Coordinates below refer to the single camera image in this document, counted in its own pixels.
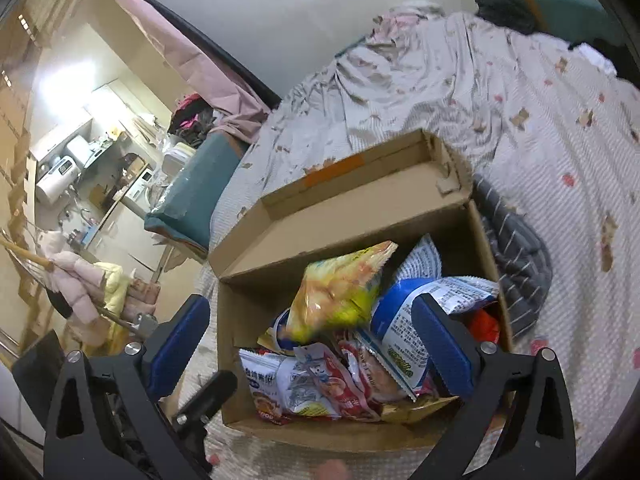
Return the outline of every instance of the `box flap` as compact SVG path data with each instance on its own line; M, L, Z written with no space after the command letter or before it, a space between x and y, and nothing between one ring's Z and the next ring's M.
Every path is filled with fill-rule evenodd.
M311 173L252 207L211 267L226 280L463 205L470 172L456 159L435 136L413 132Z

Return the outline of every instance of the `silver bolt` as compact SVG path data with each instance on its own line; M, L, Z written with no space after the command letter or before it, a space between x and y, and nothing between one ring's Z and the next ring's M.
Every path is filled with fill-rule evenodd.
M138 352L140 352L141 349L142 349L142 345L139 342L134 341L133 343L128 343L124 347L124 353L128 355L135 355Z
M69 361L70 363L75 363L78 362L80 360L80 358L82 357L82 352L79 350L72 350L71 352L69 352L69 354L66 356L66 360Z
M482 341L480 343L480 349L482 352L489 355L495 354L498 351L498 347L491 341Z
M551 348L543 348L541 354L546 361L553 361L556 358L556 353Z

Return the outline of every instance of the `open box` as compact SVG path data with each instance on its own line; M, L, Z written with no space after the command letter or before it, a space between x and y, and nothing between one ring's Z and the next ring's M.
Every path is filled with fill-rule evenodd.
M218 366L235 372L238 390L222 408L225 425L278 442L335 451L372 452L432 446L459 404L412 425L351 420L260 420L238 357L255 348L272 320L291 305L307 264L385 240L398 250L388 277L423 234L442 259L443 276L498 281L474 202L471 177L435 136L413 132L308 174L258 201L209 256L220 279ZM500 322L501 348L511 351L502 294L488 312ZM504 418L495 417L494 424Z

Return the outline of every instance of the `blue gripper pad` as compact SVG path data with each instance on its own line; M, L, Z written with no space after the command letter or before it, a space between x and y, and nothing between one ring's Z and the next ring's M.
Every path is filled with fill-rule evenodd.
M171 395L209 326L209 315L207 298L191 294L171 321L158 325L145 341L141 369L149 399Z
M428 294L421 294L414 299L411 307L411 322L414 329L420 336L436 370L447 385L449 393L459 396L463 400L469 400L474 391L475 370L456 342L454 335L446 326L449 325L451 328L452 323L459 323L449 320L447 314L437 303L431 307L425 298L436 303ZM434 312L434 308L440 310L441 316ZM446 325L442 321L442 316L446 320Z

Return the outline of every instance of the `bed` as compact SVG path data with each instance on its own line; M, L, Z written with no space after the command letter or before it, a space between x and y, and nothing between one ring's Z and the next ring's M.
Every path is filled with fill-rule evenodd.
M319 166L418 128L462 153L499 202L546 244L553 280L516 351L549 345L572 401L581 469L640 378L640 93L554 38L522 36L473 15L404 4L373 33L283 99L222 192L210 247L263 194ZM216 361L217 280L197 281L210 326L186 371L180 402ZM209 426L214 478L309 478L335 454L260 441ZM488 458L487 435L470 465ZM407 478L428 450L339 456L353 478Z

